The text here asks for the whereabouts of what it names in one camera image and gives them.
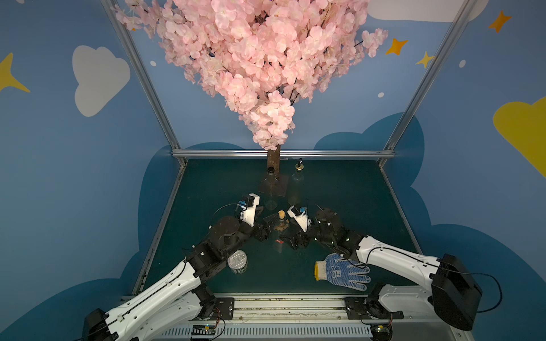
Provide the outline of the clear square glass bottle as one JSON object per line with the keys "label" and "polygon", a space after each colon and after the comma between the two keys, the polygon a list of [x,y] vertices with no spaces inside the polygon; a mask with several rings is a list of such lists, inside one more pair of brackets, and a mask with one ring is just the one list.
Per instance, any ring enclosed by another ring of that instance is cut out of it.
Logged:
{"label": "clear square glass bottle", "polygon": [[298,205],[301,203],[304,188],[303,170],[303,159],[299,159],[298,163],[294,166],[294,173],[290,177],[287,187],[287,200],[290,205]]}

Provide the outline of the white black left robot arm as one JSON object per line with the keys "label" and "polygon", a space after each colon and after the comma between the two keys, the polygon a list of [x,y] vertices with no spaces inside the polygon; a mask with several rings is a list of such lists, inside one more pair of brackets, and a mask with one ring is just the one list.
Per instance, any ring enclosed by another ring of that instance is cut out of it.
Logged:
{"label": "white black left robot arm", "polygon": [[223,217],[201,243],[165,277],[116,308],[88,314],[83,340],[152,340],[182,321],[206,319],[217,312],[207,282],[228,265],[228,258],[252,238],[264,241],[272,232],[270,217],[252,224]]}

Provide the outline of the cork stoppered glass bottle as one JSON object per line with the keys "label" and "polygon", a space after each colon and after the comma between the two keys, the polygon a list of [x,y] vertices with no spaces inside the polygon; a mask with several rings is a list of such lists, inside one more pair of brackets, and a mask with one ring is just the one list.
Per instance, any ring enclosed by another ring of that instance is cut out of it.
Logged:
{"label": "cork stoppered glass bottle", "polygon": [[[277,213],[277,217],[274,219],[274,231],[276,233],[275,240],[282,240],[282,237],[289,227],[289,221],[284,210],[280,210]],[[282,253],[284,244],[274,243],[275,249],[278,253]]]}

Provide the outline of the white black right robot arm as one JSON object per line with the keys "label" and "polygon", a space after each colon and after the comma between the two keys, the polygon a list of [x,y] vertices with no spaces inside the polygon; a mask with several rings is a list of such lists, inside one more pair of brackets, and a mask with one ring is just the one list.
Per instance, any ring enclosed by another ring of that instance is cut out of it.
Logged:
{"label": "white black right robot arm", "polygon": [[472,330],[483,291],[476,274],[457,257],[428,257],[358,234],[346,229],[330,209],[321,209],[310,218],[305,207],[293,205],[288,216],[296,232],[284,241],[293,249],[316,241],[332,251],[316,263],[316,280],[362,290],[371,267],[378,267],[412,282],[407,288],[375,284],[363,304],[365,315],[391,320],[411,313],[433,313],[453,328]]}

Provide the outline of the black capped glass bottle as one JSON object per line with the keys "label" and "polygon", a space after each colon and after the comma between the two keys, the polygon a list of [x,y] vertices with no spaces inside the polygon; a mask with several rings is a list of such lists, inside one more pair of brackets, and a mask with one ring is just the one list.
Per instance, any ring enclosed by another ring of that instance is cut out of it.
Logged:
{"label": "black capped glass bottle", "polygon": [[278,206],[277,185],[278,180],[275,175],[275,168],[270,166],[267,168],[267,175],[262,182],[263,204],[269,211],[275,211]]}

